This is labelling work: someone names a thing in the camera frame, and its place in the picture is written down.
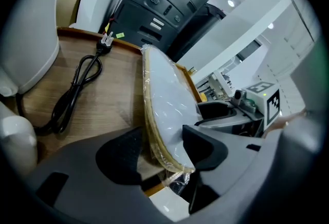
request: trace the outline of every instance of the black cable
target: black cable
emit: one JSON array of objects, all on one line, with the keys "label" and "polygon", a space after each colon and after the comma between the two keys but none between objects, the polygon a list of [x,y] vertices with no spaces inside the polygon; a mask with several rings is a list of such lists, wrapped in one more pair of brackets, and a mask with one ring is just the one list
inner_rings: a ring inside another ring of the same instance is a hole
[{"label": "black cable", "polygon": [[[99,56],[109,53],[111,48],[111,45],[106,46],[104,43],[99,41],[97,44],[96,55],[87,55],[80,60],[73,81],[71,82],[71,87],[65,94],[60,97],[60,99],[56,103],[52,111],[50,121],[42,127],[34,127],[35,133],[37,135],[47,135],[50,133],[50,130],[53,131],[55,134],[59,134],[65,131],[73,113],[75,104],[77,103],[78,96],[83,89],[83,86],[95,80],[102,72],[103,65],[99,59]],[[87,60],[91,61],[82,73],[81,77],[79,78],[81,67]],[[98,67],[97,71],[93,75],[87,77],[92,66],[95,63]],[[19,114],[20,116],[24,117],[24,112],[22,108],[22,98],[23,95],[16,95],[16,102]]]},{"label": "black cable", "polygon": [[302,16],[302,13],[301,13],[300,10],[298,9],[298,7],[297,7],[295,1],[294,1],[294,0],[291,0],[291,3],[293,4],[295,10],[297,11],[299,18],[300,18],[301,21],[303,22],[304,27],[306,28],[306,30],[307,30],[307,32],[308,32],[310,38],[311,38],[312,41],[315,43],[314,38],[313,38],[312,34],[310,33],[310,30],[308,29],[308,27],[307,27],[307,25],[306,25],[306,23],[305,23],[305,20],[304,20],[304,18],[303,18],[303,16]]}]

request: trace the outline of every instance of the yellow tag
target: yellow tag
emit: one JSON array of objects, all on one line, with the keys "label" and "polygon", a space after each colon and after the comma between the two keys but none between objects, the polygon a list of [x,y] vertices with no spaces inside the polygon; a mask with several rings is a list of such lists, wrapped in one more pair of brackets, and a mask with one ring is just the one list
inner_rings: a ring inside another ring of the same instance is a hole
[{"label": "yellow tag", "polygon": [[108,27],[109,27],[109,23],[107,24],[107,26],[105,27],[105,32],[107,33],[108,31]]},{"label": "yellow tag", "polygon": [[117,36],[117,39],[119,39],[119,38],[123,38],[123,37],[124,37],[124,33],[116,34],[116,36]]}]

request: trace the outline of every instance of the green sticker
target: green sticker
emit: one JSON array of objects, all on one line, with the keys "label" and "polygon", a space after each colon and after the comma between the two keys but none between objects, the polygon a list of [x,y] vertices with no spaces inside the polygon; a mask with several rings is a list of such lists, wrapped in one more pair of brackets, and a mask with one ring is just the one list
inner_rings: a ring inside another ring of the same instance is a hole
[{"label": "green sticker", "polygon": [[123,37],[124,37],[124,33],[116,34],[116,36],[117,36],[117,39],[119,39],[119,38],[123,38]]}]

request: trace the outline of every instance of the plastic-wrapped white object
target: plastic-wrapped white object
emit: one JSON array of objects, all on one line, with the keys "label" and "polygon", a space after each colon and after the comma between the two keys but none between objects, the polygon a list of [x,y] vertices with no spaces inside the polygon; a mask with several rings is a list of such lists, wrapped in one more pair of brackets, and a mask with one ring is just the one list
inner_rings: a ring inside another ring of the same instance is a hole
[{"label": "plastic-wrapped white object", "polygon": [[159,49],[144,45],[145,120],[151,149],[170,172],[191,173],[194,165],[183,147],[182,126],[202,119],[176,65]]}]

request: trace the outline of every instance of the wooden tray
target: wooden tray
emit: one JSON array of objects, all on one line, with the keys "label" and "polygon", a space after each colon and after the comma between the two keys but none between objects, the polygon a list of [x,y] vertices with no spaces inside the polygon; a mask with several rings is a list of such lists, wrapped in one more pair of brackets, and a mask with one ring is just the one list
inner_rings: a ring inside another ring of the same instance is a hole
[{"label": "wooden tray", "polygon": [[[54,105],[72,82],[76,66],[85,55],[94,55],[101,34],[71,28],[58,28],[60,51],[52,67],[23,97],[26,118],[35,126],[48,122]],[[108,55],[101,57],[102,74],[85,86],[64,135],[38,136],[39,160],[59,148],[89,137],[134,126],[144,126],[143,74],[140,48],[114,39]],[[178,66],[197,102],[200,96],[187,70]],[[15,103],[8,101],[11,109]],[[149,179],[163,168],[150,155],[145,141],[138,161],[142,179]]]}]

